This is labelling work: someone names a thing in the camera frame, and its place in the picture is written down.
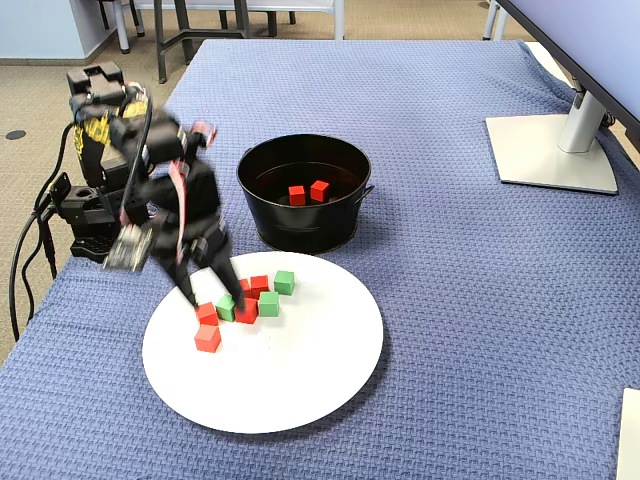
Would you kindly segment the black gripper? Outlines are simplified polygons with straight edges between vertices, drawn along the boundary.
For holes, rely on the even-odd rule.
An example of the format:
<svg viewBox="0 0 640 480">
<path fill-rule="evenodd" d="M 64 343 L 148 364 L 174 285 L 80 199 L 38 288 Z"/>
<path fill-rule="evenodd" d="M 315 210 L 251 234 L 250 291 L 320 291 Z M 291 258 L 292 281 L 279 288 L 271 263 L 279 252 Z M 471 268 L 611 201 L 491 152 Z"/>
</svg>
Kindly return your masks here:
<svg viewBox="0 0 640 480">
<path fill-rule="evenodd" d="M 244 291 L 230 260 L 213 169 L 203 162 L 171 162 L 166 175 L 149 181 L 149 201 L 158 208 L 151 255 L 184 298 L 198 307 L 188 272 L 192 261 L 208 265 L 244 313 Z"/>
</svg>

